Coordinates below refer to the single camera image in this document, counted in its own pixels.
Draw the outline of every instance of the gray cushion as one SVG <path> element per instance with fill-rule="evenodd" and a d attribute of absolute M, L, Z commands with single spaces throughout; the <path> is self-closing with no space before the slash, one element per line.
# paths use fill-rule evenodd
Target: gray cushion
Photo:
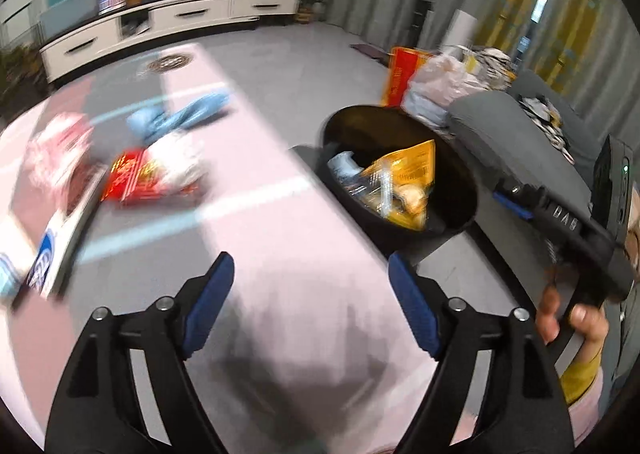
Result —
<path fill-rule="evenodd" d="M 602 146 L 569 103 L 553 91 L 543 79 L 528 69 L 518 74 L 518 78 L 513 81 L 507 92 L 516 100 L 519 95 L 523 98 L 545 95 L 551 101 L 562 117 L 562 132 L 569 143 L 569 152 L 574 157 L 574 167 L 588 187 L 592 188 L 593 166 Z"/>
<path fill-rule="evenodd" d="M 514 98 L 487 91 L 449 106 L 450 130 L 484 165 L 522 183 L 545 186 L 586 218 L 591 191 Z"/>

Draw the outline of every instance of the finger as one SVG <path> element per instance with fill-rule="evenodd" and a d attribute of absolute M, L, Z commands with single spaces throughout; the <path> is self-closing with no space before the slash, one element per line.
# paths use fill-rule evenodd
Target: finger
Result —
<path fill-rule="evenodd" d="M 576 358 L 581 362 L 593 360 L 602 349 L 609 332 L 609 322 L 604 312 L 593 306 L 576 304 L 569 315 L 569 322 L 584 336 L 584 344 Z"/>
<path fill-rule="evenodd" d="M 553 284 L 547 284 L 542 293 L 542 301 L 538 307 L 538 313 L 544 315 L 555 315 L 560 307 L 560 294 Z"/>
<path fill-rule="evenodd" d="M 558 274 L 558 266 L 553 264 L 549 268 L 545 268 L 545 280 L 548 284 L 553 284 L 556 281 L 556 275 Z"/>
<path fill-rule="evenodd" d="M 555 340 L 560 332 L 560 325 L 558 324 L 556 317 L 553 315 L 545 315 L 540 312 L 536 315 L 536 328 L 538 329 L 538 333 L 540 333 L 545 344 Z"/>

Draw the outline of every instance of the red packaging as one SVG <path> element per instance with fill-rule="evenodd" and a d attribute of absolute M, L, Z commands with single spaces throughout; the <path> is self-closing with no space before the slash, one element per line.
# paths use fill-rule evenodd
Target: red packaging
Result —
<path fill-rule="evenodd" d="M 142 148 L 125 151 L 113 162 L 107 185 L 102 194 L 102 200 L 111 199 L 121 201 L 125 188 L 131 180 L 138 163 L 142 160 L 145 150 Z"/>
<path fill-rule="evenodd" d="M 157 162 L 147 159 L 144 149 L 125 151 L 111 167 L 111 175 L 102 199 L 111 199 L 123 205 L 137 201 L 158 200 L 169 196 L 158 187 L 161 169 Z M 202 186 L 194 182 L 171 197 L 187 196 L 194 201 L 202 195 Z"/>
<path fill-rule="evenodd" d="M 399 106 L 402 103 L 402 97 L 404 97 L 409 80 L 416 70 L 431 57 L 433 57 L 431 53 L 419 49 L 399 46 L 393 48 L 382 105 L 385 107 Z"/>

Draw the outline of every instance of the pink plastic bag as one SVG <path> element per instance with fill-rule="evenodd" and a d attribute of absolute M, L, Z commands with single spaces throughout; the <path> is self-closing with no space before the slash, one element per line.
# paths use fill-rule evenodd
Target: pink plastic bag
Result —
<path fill-rule="evenodd" d="M 456 98 L 487 88 L 466 72 L 462 62 L 451 55 L 442 54 L 431 57 L 418 68 L 409 81 L 409 89 L 444 108 Z"/>
<path fill-rule="evenodd" d="M 27 146 L 31 182 L 65 208 L 74 172 L 87 160 L 92 128 L 84 114 L 57 114 Z"/>

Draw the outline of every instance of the tv cabinet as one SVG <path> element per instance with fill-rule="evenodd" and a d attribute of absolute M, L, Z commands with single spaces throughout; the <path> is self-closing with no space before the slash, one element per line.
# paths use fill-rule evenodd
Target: tv cabinet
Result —
<path fill-rule="evenodd" d="M 293 16 L 298 0 L 145 0 L 115 12 L 90 18 L 57 34 L 40 49 L 50 83 L 65 78 L 104 57 L 173 34 L 209 26 L 251 23 L 274 15 Z"/>

